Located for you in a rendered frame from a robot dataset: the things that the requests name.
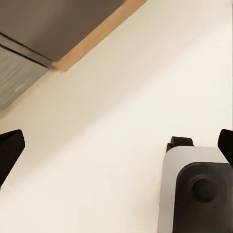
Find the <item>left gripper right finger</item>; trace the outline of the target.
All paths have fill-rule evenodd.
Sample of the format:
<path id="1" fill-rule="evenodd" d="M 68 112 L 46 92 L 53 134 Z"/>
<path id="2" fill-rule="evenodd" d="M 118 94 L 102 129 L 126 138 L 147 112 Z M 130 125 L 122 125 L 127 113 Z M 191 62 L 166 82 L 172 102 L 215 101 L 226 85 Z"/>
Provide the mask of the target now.
<path id="1" fill-rule="evenodd" d="M 222 129 L 217 145 L 233 168 L 233 131 Z"/>

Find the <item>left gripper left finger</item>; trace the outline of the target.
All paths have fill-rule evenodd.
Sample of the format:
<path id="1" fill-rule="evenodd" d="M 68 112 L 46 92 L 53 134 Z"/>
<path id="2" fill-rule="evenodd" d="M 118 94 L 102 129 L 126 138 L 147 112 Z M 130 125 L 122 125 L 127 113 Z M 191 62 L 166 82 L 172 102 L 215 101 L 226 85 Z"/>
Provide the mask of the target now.
<path id="1" fill-rule="evenodd" d="M 0 134 L 0 187 L 24 149 L 21 129 Z"/>

